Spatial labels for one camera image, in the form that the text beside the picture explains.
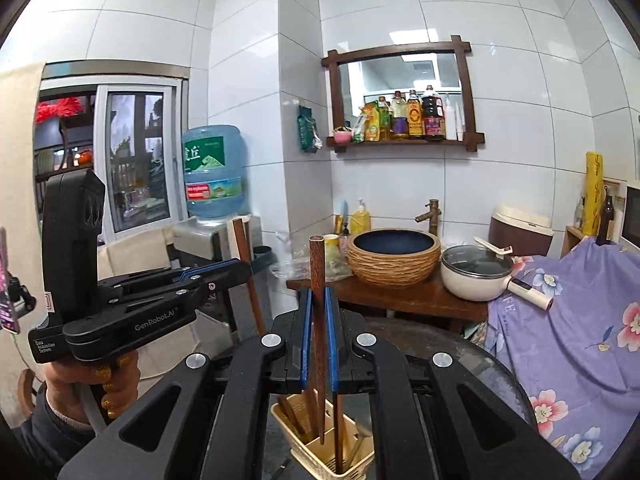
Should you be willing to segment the hand with gold nails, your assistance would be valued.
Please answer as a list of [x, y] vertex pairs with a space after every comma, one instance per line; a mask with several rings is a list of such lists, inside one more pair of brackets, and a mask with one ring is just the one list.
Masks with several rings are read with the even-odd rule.
[[115, 365], [89, 366], [73, 359], [43, 365], [46, 380], [46, 399], [56, 414], [88, 424], [76, 385], [99, 385], [102, 388], [100, 404], [109, 419], [115, 419], [138, 398], [141, 372], [139, 353], [128, 352], [116, 360]]

